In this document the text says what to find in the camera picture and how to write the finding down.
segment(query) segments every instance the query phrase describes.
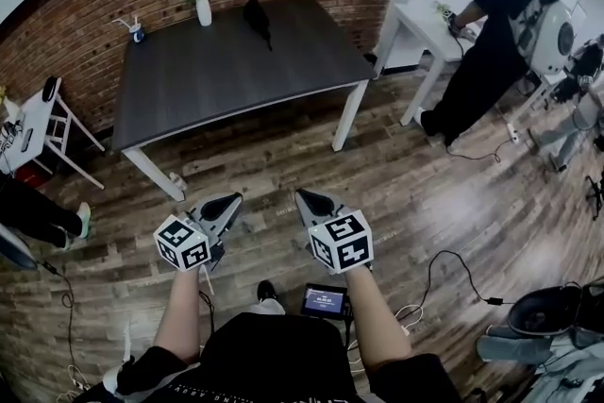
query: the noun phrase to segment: gray table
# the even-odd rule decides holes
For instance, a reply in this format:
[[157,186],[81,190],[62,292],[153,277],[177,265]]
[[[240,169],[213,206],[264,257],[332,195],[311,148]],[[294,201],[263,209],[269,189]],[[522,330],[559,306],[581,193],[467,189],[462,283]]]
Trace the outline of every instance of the gray table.
[[367,82],[376,77],[315,0],[263,4],[273,52],[243,20],[243,8],[152,32],[131,43],[117,100],[113,149],[121,150],[175,200],[184,193],[141,148],[156,140],[316,92],[354,86],[332,147],[342,149]]

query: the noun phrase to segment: forearm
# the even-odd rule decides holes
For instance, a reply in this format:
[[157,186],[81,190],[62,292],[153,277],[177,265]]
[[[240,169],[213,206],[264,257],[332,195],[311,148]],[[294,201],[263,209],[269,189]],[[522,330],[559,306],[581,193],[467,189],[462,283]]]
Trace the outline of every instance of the forearm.
[[358,267],[345,276],[365,368],[371,372],[386,362],[407,358],[411,353],[411,342],[386,304],[369,269]]
[[474,1],[468,4],[461,14],[455,18],[455,25],[459,28],[464,28],[468,24],[472,24],[475,21],[482,19],[486,14],[482,8]]
[[163,347],[186,363],[199,357],[199,269],[176,272],[155,346]]

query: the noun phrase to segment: backpack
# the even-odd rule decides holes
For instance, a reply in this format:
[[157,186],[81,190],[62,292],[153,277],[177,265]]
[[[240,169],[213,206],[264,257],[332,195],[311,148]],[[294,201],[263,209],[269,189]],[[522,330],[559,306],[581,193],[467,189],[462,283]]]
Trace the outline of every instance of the backpack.
[[518,53],[538,75],[555,75],[568,61],[575,31],[561,0],[531,0],[510,26]]

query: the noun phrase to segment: display screen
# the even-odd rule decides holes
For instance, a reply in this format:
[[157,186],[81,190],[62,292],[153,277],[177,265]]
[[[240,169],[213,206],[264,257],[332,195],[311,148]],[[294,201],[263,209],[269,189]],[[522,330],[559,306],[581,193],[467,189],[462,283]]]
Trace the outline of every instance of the display screen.
[[313,311],[342,312],[344,294],[331,293],[329,291],[318,291],[316,289],[306,290],[306,308]]

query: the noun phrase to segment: white vase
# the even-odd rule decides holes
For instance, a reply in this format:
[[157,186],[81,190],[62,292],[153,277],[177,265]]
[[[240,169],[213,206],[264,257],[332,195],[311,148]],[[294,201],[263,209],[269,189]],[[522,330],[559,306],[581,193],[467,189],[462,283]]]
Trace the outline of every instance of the white vase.
[[211,24],[211,8],[209,0],[196,0],[195,8],[197,9],[197,17],[199,24],[206,27]]

